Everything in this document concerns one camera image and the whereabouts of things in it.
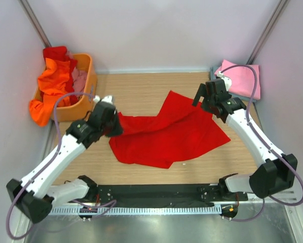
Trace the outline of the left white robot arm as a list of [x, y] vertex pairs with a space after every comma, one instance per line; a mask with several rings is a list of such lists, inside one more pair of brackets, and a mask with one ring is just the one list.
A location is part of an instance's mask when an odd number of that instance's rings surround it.
[[87, 120], [71, 123], [61, 144], [20, 181], [11, 179], [7, 191], [11, 201], [34, 224], [43, 221], [55, 207], [75, 199], [92, 202], [98, 194], [97, 184], [87, 176], [53, 186], [56, 178], [80, 154], [100, 137], [121, 135], [118, 113], [112, 96], [97, 101]]

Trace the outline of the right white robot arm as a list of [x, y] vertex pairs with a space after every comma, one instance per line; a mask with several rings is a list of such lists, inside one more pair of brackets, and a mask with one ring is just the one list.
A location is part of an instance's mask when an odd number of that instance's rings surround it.
[[193, 99], [193, 106], [201, 108], [221, 119], [232, 128], [251, 153], [256, 171], [253, 174], [232, 174], [220, 179], [218, 196], [230, 200], [236, 192], [252, 192], [259, 198], [266, 198], [289, 189], [294, 184], [293, 173], [297, 159], [285, 154], [275, 146], [247, 114], [247, 107], [227, 91], [228, 83], [220, 78], [199, 85]]

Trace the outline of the red t-shirt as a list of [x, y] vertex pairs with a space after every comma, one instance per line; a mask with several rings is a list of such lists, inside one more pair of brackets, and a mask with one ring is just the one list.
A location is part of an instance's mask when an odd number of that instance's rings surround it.
[[109, 140], [116, 159], [168, 169], [174, 162], [197, 158], [230, 142], [212, 114], [192, 99], [170, 91], [156, 116], [119, 114], [123, 134]]

